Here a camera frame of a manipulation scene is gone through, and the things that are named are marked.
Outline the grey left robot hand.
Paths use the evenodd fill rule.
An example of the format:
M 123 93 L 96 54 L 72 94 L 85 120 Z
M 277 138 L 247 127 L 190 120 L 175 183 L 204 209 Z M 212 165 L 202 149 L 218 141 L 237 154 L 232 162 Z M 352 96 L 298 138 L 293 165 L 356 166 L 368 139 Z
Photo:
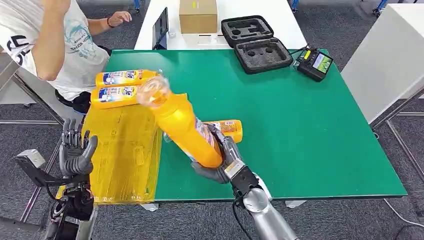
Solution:
M 92 157 L 98 146 L 98 137 L 82 127 L 76 126 L 74 118 L 66 118 L 63 123 L 61 145 L 59 147 L 59 167 L 66 177 L 88 175 L 93 169 Z

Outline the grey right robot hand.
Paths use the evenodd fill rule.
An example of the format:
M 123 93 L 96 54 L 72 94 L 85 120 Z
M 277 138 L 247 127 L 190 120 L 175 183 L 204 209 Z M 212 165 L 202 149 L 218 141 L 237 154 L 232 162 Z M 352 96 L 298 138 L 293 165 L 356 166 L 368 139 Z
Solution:
M 242 161 L 243 159 L 231 136 L 224 136 L 213 124 L 207 124 L 207 127 L 217 140 L 223 162 L 218 168 L 203 167 L 196 161 L 192 161 L 190 165 L 198 175 L 216 181 L 219 184 L 227 184 L 232 177 L 228 176 L 225 170 L 234 161 Z

